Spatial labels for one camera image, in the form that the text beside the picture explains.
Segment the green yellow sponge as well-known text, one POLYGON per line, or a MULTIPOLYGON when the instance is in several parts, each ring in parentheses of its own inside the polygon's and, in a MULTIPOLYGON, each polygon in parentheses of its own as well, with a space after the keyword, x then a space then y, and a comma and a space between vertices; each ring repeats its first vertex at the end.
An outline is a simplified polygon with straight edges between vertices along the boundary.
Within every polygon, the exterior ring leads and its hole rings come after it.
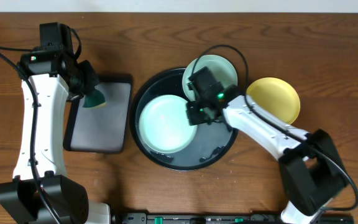
POLYGON ((83 107, 95 108, 106 104, 104 95, 97 89, 90 91, 85 95, 83 107))

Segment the light teal plate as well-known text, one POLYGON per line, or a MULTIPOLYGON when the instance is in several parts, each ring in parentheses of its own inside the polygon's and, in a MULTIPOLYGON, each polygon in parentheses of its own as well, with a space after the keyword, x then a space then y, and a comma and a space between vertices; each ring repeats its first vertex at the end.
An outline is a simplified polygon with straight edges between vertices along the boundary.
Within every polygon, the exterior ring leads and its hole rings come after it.
POLYGON ((138 122, 140 138, 160 153, 171 154, 186 148, 197 127, 189 124, 187 101, 176 95, 162 95, 148 102, 138 122))

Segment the sage green plate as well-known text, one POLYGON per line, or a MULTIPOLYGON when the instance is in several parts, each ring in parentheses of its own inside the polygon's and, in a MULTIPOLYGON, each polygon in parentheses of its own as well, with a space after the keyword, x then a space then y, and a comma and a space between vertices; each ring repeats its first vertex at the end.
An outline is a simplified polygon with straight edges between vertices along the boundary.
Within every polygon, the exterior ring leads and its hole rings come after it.
POLYGON ((221 82, 224 88, 230 85, 238 85, 236 69, 232 63, 224 57, 218 55, 204 55, 198 60, 197 64, 195 64, 196 61, 197 59, 194 59, 185 68, 182 78, 183 92, 189 101, 195 101, 194 91, 188 88, 188 83, 190 82, 189 77, 192 74, 193 68, 195 68, 195 72, 197 72, 203 67, 207 67, 211 70, 214 78, 221 82))

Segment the yellow plate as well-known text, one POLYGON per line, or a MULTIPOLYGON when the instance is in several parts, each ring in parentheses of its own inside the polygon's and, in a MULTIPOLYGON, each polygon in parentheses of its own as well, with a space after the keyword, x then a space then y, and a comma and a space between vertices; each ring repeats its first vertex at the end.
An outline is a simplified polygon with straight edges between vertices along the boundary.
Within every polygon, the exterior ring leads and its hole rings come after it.
POLYGON ((265 77, 251 83, 246 93, 264 110, 287 124, 292 124, 300 113, 300 98, 286 81, 265 77))

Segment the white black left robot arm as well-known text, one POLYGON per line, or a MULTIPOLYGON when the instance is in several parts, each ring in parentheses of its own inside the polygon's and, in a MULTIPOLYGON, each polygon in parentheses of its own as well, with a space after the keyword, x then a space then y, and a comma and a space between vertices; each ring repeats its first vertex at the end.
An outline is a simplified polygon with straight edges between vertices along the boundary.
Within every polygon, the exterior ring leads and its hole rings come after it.
POLYGON ((67 177, 63 156, 66 102, 94 93, 97 76, 80 51, 38 50, 24 54, 24 122, 12 180, 0 184, 0 204, 16 223, 112 223, 108 204, 92 202, 67 177))

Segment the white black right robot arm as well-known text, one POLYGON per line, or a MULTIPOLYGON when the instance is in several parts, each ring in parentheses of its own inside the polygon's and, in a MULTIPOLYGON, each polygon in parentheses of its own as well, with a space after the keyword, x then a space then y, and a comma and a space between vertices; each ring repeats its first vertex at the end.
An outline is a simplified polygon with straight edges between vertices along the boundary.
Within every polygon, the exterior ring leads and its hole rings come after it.
POLYGON ((235 85, 184 86, 191 124, 222 121, 241 131, 268 151, 279 164, 286 208, 285 223, 313 223, 327 204, 352 183, 330 135, 319 129, 309 133, 285 124, 262 109, 235 85))

